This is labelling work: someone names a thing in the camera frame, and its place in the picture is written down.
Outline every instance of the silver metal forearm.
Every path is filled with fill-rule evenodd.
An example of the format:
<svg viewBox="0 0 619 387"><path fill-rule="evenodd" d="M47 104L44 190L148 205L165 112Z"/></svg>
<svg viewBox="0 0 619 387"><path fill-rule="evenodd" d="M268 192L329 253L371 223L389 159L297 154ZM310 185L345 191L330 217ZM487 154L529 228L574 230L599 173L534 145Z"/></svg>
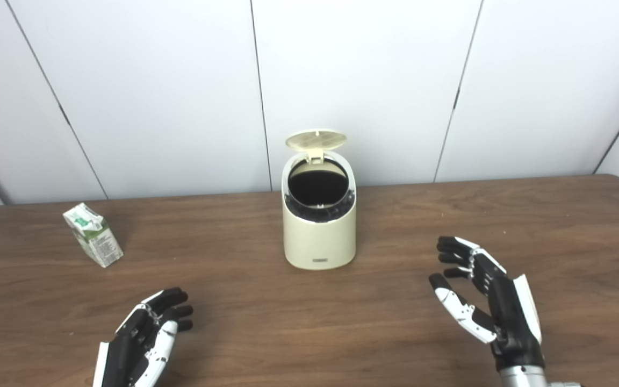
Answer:
<svg viewBox="0 0 619 387"><path fill-rule="evenodd" d="M509 367L502 369L499 374L503 387L548 387L543 368L535 365Z"/></svg>

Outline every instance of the open trash can lid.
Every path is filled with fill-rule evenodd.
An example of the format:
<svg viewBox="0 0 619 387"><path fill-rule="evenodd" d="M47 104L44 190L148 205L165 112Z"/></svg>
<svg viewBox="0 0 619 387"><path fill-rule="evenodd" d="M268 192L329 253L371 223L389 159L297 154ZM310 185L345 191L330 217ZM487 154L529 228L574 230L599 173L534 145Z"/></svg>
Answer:
<svg viewBox="0 0 619 387"><path fill-rule="evenodd" d="M285 144L299 152L313 149L336 149L347 140L346 135L336 130L312 129L295 133L285 140Z"/></svg>

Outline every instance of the wooden table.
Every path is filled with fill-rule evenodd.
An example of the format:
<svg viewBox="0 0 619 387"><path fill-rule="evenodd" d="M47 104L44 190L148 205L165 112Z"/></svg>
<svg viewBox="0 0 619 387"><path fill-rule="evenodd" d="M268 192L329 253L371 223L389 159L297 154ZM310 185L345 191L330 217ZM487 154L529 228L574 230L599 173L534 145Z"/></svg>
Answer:
<svg viewBox="0 0 619 387"><path fill-rule="evenodd" d="M181 286L195 328L161 387L491 386L488 348L439 304L439 235L528 274L552 380L619 385L619 179L364 187L358 254L336 270L285 261L278 192L105 200L125 256L102 269L61 213L0 206L0 385L91 385L98 343L133 305ZM454 286L486 303L464 280Z"/></svg>

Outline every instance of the trash can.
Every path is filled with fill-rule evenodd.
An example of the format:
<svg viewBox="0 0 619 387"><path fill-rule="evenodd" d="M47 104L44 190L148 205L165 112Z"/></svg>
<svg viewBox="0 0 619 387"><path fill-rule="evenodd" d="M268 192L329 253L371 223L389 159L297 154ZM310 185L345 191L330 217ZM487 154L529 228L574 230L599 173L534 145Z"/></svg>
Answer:
<svg viewBox="0 0 619 387"><path fill-rule="evenodd" d="M299 154L283 167L283 248L300 269L334 269L355 257L355 178L347 160L331 152L345 142L345 135L328 129L285 142Z"/></svg>

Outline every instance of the robotic hand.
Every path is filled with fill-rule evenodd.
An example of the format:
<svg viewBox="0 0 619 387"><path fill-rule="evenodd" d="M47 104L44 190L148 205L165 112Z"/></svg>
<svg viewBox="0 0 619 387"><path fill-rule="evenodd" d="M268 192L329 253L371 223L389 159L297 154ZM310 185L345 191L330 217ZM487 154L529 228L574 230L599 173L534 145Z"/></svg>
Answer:
<svg viewBox="0 0 619 387"><path fill-rule="evenodd" d="M441 262L458 265L444 270L445 277L467 278L488 298L490 316L456 294L444 275L429 277L439 301L457 323L491 345L504 387L579 387L577 383L546 382L541 327L525 275L509 279L491 254L462 238L442 236L437 249Z"/></svg>
<svg viewBox="0 0 619 387"><path fill-rule="evenodd" d="M152 387L164 370L176 333L192 328L180 319L192 306L180 288L165 289L133 308L109 343L100 343L92 387Z"/></svg>

